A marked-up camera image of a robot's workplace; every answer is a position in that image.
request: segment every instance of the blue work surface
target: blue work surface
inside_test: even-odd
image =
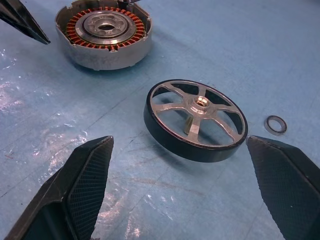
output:
[[[197,163],[151,137],[150,88],[198,81],[244,112],[249,134],[301,148],[320,166],[318,0],[143,0],[153,47],[133,67],[103,72],[62,52],[54,18],[67,0],[27,0],[51,44],[0,22],[0,239],[40,186],[87,140],[113,135],[100,240],[282,240],[243,144],[231,158]],[[282,136],[264,128],[278,115]]]

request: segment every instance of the silver spoked hub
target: silver spoked hub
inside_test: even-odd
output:
[[[186,88],[189,85],[193,89],[197,87],[198,91],[192,94],[183,91],[183,87]],[[157,120],[165,126],[165,124],[160,120],[159,113],[164,111],[184,111],[189,115],[185,123],[184,132],[187,136],[182,136],[178,133],[180,138],[184,138],[188,142],[194,143],[196,145],[208,146],[208,147],[227,147],[234,145],[239,141],[243,141],[248,130],[246,119],[238,108],[238,106],[223,93],[215,90],[212,87],[206,86],[201,83],[187,81],[187,80],[172,80],[166,81],[159,84],[151,94],[151,97],[157,95],[160,88],[164,88],[170,92],[173,92],[182,98],[180,103],[165,103],[165,104],[154,104],[151,101],[151,109],[153,110]],[[220,99],[218,102],[214,103],[212,99]],[[224,121],[218,114],[219,111],[223,111],[228,115],[234,123],[236,129],[233,129],[226,121]],[[203,144],[199,141],[199,130],[201,127],[202,120],[212,120],[214,121],[231,139],[231,144],[225,145],[214,145],[214,144]]]

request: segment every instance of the mesh texture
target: mesh texture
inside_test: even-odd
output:
[[[105,142],[91,153],[71,190],[67,207],[79,240],[89,240],[95,229],[108,177],[112,147]]]
[[[284,238],[320,240],[320,194],[308,173],[302,173],[281,147],[256,139],[247,145],[262,198]]]

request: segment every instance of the electric motor stator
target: electric motor stator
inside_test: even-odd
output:
[[[133,66],[151,49],[152,22],[137,3],[77,0],[55,17],[64,50],[94,70]]]

